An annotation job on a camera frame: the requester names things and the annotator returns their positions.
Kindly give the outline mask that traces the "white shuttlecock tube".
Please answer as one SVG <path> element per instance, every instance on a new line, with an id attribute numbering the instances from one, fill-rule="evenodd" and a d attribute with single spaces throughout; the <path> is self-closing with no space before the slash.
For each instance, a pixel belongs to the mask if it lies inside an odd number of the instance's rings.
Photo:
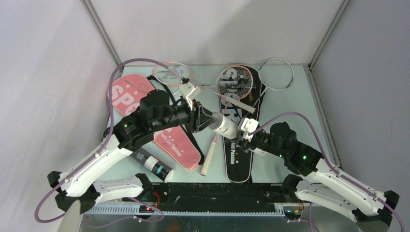
<path id="1" fill-rule="evenodd" d="M 239 130 L 236 123 L 219 112 L 213 112 L 212 116 L 215 122 L 208 126 L 209 129 L 230 140 L 237 138 Z"/>

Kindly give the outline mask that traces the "black shuttlecock tube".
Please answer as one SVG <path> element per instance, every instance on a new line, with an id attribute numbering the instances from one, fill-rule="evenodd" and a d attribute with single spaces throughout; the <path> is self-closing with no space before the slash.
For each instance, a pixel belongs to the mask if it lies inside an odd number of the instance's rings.
<path id="1" fill-rule="evenodd" d="M 110 168 L 118 162 L 130 157 L 134 161 L 139 162 L 145 169 L 156 175 L 159 179 L 166 182 L 172 174 L 173 169 L 160 161 L 154 155 L 150 154 L 142 148 L 126 148 L 121 146 L 118 136 L 114 133 L 108 136 L 109 128 L 103 132 L 103 140 L 101 146 L 97 149 L 95 164 L 98 166 L 99 175 L 106 173 Z"/>

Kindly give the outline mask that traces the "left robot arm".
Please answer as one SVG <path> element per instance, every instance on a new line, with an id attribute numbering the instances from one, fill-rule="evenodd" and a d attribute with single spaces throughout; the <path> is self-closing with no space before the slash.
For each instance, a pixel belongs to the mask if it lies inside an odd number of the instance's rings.
<path id="1" fill-rule="evenodd" d="M 47 178 L 57 191 L 57 207 L 67 212 L 79 200 L 83 214 L 96 204 L 114 199 L 151 199 L 153 186 L 146 174 L 135 174 L 118 181 L 97 179 L 114 164 L 153 141 L 158 131 L 184 125 L 196 133 L 216 122 L 212 112 L 199 102 L 195 101 L 193 107 L 189 107 L 185 100 L 180 102 L 180 105 L 171 105 L 168 93 L 162 90 L 149 92 L 134 112 L 107 129 L 108 134 L 100 148 L 69 171 L 52 171 Z"/>

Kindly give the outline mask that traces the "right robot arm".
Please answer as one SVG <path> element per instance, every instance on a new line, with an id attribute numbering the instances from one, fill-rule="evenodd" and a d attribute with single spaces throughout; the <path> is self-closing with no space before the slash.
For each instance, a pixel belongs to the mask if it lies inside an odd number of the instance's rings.
<path id="1" fill-rule="evenodd" d="M 256 120 L 242 119 L 238 126 L 239 145 L 262 156 L 270 153 L 284 160 L 291 171 L 282 183 L 285 201 L 316 203 L 349 218 L 364 232 L 389 230 L 398 194 L 348 181 L 348 174 L 327 164 L 319 151 L 299 142 L 286 122 L 272 125 L 269 133 L 256 131 L 257 127 Z"/>

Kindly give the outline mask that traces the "pink racket cover bag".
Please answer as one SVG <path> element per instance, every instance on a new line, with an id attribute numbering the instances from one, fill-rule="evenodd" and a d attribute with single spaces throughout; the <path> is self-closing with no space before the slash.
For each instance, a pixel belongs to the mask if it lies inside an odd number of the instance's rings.
<path id="1" fill-rule="evenodd" d="M 140 74 L 125 75 L 112 84 L 113 108 L 122 116 L 128 116 L 140 105 L 140 100 L 155 89 L 166 90 L 156 79 L 149 80 Z M 181 126 L 154 133 L 153 143 L 187 170 L 199 165 L 201 154 Z"/>

